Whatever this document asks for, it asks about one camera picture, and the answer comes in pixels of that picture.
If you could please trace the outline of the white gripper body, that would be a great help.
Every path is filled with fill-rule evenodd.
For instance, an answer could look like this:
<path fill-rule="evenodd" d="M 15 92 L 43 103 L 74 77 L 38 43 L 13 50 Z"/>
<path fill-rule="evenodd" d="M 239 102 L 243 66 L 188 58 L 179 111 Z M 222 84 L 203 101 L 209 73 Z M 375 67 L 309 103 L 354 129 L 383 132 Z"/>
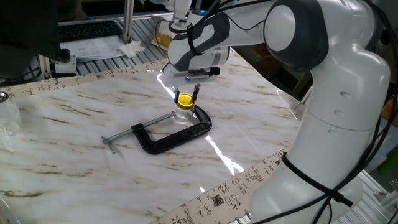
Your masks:
<path fill-rule="evenodd" d="M 218 77 L 218 67 L 201 68 L 180 72 L 168 63 L 162 70 L 161 80 L 165 86 L 196 85 L 212 82 Z"/>

